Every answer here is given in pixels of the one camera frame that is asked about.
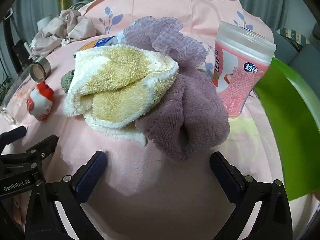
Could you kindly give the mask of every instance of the yellow towel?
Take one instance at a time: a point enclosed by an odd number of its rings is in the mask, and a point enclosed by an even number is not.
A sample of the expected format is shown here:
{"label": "yellow towel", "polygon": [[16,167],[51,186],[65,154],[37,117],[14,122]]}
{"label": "yellow towel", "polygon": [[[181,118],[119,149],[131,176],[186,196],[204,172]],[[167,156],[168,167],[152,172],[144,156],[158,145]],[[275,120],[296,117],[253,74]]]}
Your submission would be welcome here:
{"label": "yellow towel", "polygon": [[129,45],[79,51],[63,112],[84,114],[96,130],[145,144],[132,122],[160,101],[177,73],[169,56]]}

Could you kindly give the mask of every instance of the purple organza fabric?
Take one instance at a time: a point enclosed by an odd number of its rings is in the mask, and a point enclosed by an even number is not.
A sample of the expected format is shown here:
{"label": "purple organza fabric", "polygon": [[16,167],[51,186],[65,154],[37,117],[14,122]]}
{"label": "purple organza fabric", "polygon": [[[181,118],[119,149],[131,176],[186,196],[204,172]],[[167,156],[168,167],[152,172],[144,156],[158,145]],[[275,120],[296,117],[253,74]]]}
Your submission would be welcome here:
{"label": "purple organza fabric", "polygon": [[200,42],[180,33],[182,27],[182,23],[172,17],[156,20],[146,16],[123,31],[121,43],[159,51],[161,55],[173,58],[180,66],[198,67],[207,57],[207,52]]}

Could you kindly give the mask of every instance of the silver bolt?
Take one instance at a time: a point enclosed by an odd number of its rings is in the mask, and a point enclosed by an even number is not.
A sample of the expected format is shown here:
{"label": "silver bolt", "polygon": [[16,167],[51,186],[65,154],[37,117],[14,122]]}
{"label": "silver bolt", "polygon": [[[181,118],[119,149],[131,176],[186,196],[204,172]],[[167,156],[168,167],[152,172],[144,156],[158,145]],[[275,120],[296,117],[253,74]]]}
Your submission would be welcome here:
{"label": "silver bolt", "polygon": [[64,176],[63,177],[63,181],[64,182],[68,182],[68,181],[70,181],[72,179],[72,177],[70,176],[70,175],[67,175],[67,176]]}
{"label": "silver bolt", "polygon": [[42,184],[42,180],[37,180],[36,181],[36,186],[40,186]]}
{"label": "silver bolt", "polygon": [[277,184],[278,186],[282,186],[282,181],[279,180],[279,179],[276,179],[276,184]]}
{"label": "silver bolt", "polygon": [[251,177],[251,176],[245,176],[245,180],[247,181],[247,182],[253,182],[253,177]]}

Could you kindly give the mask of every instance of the plant leaf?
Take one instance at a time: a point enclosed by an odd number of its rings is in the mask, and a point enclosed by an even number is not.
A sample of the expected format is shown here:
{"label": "plant leaf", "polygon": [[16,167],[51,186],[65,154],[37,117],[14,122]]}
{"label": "plant leaf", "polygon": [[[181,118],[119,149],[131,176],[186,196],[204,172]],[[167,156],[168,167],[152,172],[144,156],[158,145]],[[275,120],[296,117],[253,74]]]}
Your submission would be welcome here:
{"label": "plant leaf", "polygon": [[212,63],[206,63],[206,64],[204,64],[204,67],[205,67],[206,69],[212,70],[212,69],[213,69],[213,64],[212,64]]}
{"label": "plant leaf", "polygon": [[252,26],[251,24],[247,24],[247,25],[246,25],[246,28],[247,28],[248,30],[250,30],[250,31],[253,30],[253,26]]}
{"label": "plant leaf", "polygon": [[107,14],[107,15],[109,15],[110,13],[111,13],[111,9],[107,6],[106,8],[105,8],[105,13]]}
{"label": "plant leaf", "polygon": [[119,15],[117,15],[117,16],[114,16],[113,19],[112,19],[112,21],[111,21],[112,25],[116,25],[116,24],[118,24],[119,22],[121,22],[122,17],[123,17],[123,14],[119,14]]}
{"label": "plant leaf", "polygon": [[239,12],[239,11],[237,11],[237,14],[238,14],[239,18],[244,21],[244,16],[243,16],[243,14],[242,14],[241,12]]}
{"label": "plant leaf", "polygon": [[216,71],[213,72],[213,77],[219,80],[218,73]]}
{"label": "plant leaf", "polygon": [[208,76],[209,76],[210,78],[212,78],[212,77],[213,77],[212,72],[211,72],[211,70],[210,70],[210,69],[207,69],[207,73],[208,73]]}

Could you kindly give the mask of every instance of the pink tablecloth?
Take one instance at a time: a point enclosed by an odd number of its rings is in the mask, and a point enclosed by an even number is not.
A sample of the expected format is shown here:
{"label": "pink tablecloth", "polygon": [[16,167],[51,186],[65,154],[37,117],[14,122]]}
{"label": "pink tablecloth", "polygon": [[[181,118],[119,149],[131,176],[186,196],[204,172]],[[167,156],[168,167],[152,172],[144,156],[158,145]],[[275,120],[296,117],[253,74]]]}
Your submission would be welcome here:
{"label": "pink tablecloth", "polygon": [[[221,20],[243,26],[245,19],[253,31],[273,40],[271,30],[245,12],[239,1],[98,0],[94,3],[97,5],[93,8],[88,5],[81,12],[84,14],[89,7],[85,16],[107,36],[108,32],[118,34],[147,15],[179,19],[184,25],[182,32],[202,41],[208,49],[206,63],[214,62],[214,51],[209,48],[214,48]],[[60,136],[45,173],[48,182],[74,174],[97,150],[107,152],[107,170],[88,203],[82,206],[105,239],[213,239],[234,209],[209,168],[213,150],[220,150],[232,165],[257,181],[283,180],[271,127],[255,97],[248,98],[240,117],[230,120],[231,133],[224,144],[181,164],[168,161],[152,142],[142,147],[138,142],[106,137],[90,129],[82,116],[66,118],[61,110],[65,93],[60,79],[74,68],[73,53],[98,38],[101,37],[71,43],[47,57],[52,66],[47,83],[55,90],[53,112],[41,123],[27,116],[23,121],[28,127],[27,135],[6,151],[22,152],[51,134]],[[0,132],[10,130],[2,117],[0,123]],[[249,234],[259,207],[257,204],[240,238]],[[72,229],[66,228],[77,239]]]}

